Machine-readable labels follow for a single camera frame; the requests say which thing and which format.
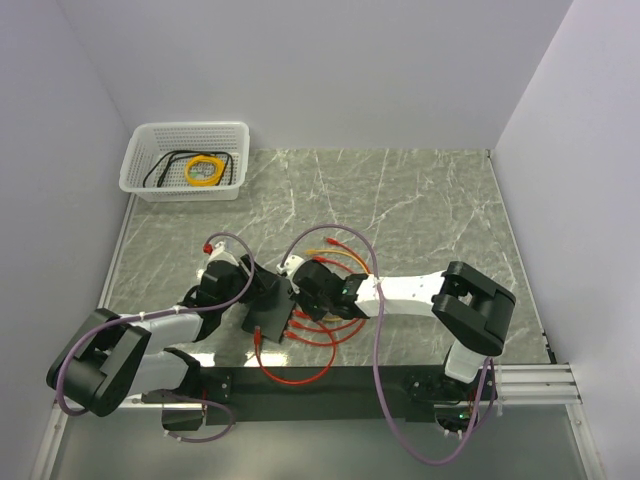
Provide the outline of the black network switch box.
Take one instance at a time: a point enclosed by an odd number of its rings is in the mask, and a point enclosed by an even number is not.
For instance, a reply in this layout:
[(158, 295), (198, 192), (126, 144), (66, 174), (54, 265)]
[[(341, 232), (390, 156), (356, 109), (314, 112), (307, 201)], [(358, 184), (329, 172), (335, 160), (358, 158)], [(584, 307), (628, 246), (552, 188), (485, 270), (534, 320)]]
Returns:
[(249, 303), (241, 329), (253, 333), (259, 328), (263, 338), (280, 343), (294, 308), (290, 282), (278, 279)]

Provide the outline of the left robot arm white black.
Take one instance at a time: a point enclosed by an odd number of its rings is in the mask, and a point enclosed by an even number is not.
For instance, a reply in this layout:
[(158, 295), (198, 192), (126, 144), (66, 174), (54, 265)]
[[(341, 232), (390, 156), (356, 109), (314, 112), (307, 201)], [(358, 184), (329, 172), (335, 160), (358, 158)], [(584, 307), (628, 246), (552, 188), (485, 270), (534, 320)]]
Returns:
[(206, 339), (236, 303), (255, 312), (260, 304), (286, 298), (290, 266), (285, 262), (271, 272), (249, 255), (212, 253), (197, 284), (167, 310), (94, 310), (50, 366), (46, 383), (71, 416), (105, 417), (125, 398), (157, 390), (190, 401), (200, 392), (201, 365), (179, 344)]

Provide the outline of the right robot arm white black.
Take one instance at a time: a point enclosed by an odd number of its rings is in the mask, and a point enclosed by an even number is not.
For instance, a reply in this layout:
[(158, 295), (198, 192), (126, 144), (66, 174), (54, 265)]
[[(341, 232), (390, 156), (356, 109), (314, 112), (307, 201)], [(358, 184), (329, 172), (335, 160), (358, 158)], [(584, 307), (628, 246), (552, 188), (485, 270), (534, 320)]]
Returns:
[(515, 295), (472, 266), (451, 262), (441, 272), (418, 276), (351, 274), (344, 278), (316, 260), (292, 255), (279, 273), (312, 320), (386, 315), (434, 317), (454, 336), (440, 374), (452, 399), (465, 397), (487, 357), (503, 353), (516, 305)]

